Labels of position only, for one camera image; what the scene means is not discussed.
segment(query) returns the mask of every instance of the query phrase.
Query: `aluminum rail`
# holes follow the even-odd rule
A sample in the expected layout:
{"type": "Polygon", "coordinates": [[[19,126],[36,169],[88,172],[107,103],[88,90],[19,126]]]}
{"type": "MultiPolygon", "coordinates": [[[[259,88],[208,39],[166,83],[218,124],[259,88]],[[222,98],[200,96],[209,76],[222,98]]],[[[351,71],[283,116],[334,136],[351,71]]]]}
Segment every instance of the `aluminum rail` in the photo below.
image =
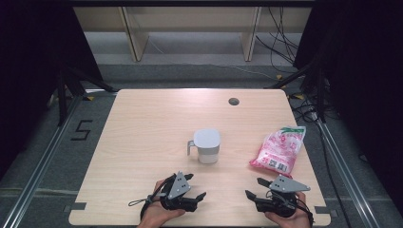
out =
{"type": "Polygon", "coordinates": [[[332,134],[330,133],[326,123],[323,123],[321,120],[319,120],[318,126],[323,133],[325,142],[330,148],[330,154],[333,161],[335,162],[337,171],[340,174],[340,177],[342,178],[344,184],[346,185],[347,191],[349,192],[355,208],[357,209],[358,214],[361,216],[365,227],[380,227],[378,221],[376,220],[376,217],[374,216],[374,212],[371,208],[370,203],[367,201],[363,192],[355,181],[353,173],[351,172],[340,150],[338,149],[338,146],[333,139],[332,134]]]}
{"type": "Polygon", "coordinates": [[[53,134],[52,139],[50,140],[47,149],[45,150],[44,155],[36,165],[35,170],[31,174],[29,181],[24,187],[18,200],[15,202],[14,206],[10,210],[6,218],[6,221],[2,226],[3,228],[15,228],[18,227],[18,225],[20,224],[24,214],[26,213],[29,207],[29,204],[33,196],[35,195],[35,191],[38,188],[39,183],[44,177],[54,154],[57,152],[57,148],[59,147],[59,144],[63,139],[63,135],[65,134],[65,131],[68,127],[71,117],[74,114],[75,109],[82,100],[83,97],[79,96],[74,97],[73,100],[71,101],[71,104],[68,107],[67,117],[65,121],[63,122],[62,125],[57,127],[55,133],[53,134]]]}

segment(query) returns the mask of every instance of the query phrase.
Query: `round hole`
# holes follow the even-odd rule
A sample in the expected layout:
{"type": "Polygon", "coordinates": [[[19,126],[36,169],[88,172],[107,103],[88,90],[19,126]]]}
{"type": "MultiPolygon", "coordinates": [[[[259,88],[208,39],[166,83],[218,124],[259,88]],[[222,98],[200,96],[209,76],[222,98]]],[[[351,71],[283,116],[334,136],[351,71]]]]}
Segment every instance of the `round hole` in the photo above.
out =
{"type": "Polygon", "coordinates": [[[239,105],[239,104],[240,104],[240,100],[238,100],[237,98],[230,98],[230,99],[228,100],[228,103],[229,103],[230,105],[239,105]]]}

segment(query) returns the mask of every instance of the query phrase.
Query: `packaged snack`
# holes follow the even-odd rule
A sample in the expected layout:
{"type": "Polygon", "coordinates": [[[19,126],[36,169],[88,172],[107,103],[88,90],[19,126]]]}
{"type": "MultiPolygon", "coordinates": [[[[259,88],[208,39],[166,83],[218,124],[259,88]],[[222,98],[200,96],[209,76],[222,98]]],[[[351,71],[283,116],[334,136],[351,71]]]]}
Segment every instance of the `packaged snack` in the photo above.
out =
{"type": "Polygon", "coordinates": [[[249,163],[291,177],[297,153],[305,136],[305,126],[286,126],[268,135],[260,147],[258,157],[249,163]]]}

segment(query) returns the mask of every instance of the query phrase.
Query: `white mug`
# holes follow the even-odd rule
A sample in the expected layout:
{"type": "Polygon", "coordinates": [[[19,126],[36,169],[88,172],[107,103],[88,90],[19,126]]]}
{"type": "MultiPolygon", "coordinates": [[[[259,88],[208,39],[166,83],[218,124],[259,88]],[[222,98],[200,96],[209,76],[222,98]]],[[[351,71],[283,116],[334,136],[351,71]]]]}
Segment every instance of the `white mug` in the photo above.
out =
{"type": "Polygon", "coordinates": [[[199,162],[215,163],[219,159],[220,132],[216,129],[200,129],[193,135],[193,141],[187,143],[187,155],[190,155],[190,147],[198,147],[199,162]]]}

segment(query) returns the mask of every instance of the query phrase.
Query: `mug handle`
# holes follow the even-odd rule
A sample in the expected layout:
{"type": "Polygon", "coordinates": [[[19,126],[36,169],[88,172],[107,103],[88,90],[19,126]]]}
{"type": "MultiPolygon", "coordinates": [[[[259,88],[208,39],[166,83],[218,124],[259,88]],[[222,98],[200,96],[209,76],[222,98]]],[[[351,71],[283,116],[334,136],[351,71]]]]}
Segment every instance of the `mug handle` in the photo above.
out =
{"type": "Polygon", "coordinates": [[[190,146],[195,146],[195,143],[193,141],[187,142],[187,156],[190,155],[190,146]]]}

